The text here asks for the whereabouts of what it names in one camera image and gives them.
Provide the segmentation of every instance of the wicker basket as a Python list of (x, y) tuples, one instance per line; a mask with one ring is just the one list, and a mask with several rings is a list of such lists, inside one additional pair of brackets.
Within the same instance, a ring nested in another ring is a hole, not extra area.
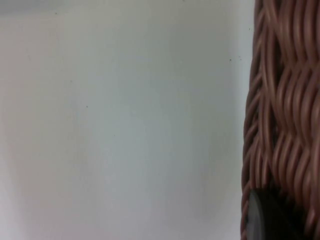
[(241, 239), (251, 189), (276, 193), (320, 240), (320, 3), (256, 0), (246, 102)]

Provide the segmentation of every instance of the white background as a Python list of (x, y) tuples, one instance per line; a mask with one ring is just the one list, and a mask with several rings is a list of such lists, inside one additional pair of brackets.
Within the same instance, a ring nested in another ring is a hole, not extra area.
[(253, 0), (1, 0), (0, 239), (240, 239)]

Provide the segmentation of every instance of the wall surface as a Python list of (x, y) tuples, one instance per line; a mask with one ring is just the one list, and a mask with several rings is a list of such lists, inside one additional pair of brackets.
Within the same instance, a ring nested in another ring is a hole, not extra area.
[(253, 2), (0, 1), (0, 239), (240, 239)]

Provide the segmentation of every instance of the brown wicker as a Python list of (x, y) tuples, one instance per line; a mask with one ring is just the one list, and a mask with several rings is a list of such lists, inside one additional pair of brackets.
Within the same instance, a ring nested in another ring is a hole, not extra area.
[(320, 240), (319, 0), (256, 0), (244, 122), (241, 239), (251, 189), (277, 193)]

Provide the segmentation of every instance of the white wall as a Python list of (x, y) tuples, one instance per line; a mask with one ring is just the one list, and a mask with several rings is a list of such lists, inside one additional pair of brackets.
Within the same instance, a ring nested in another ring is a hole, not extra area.
[(253, 8), (0, 1), (0, 239), (239, 239)]

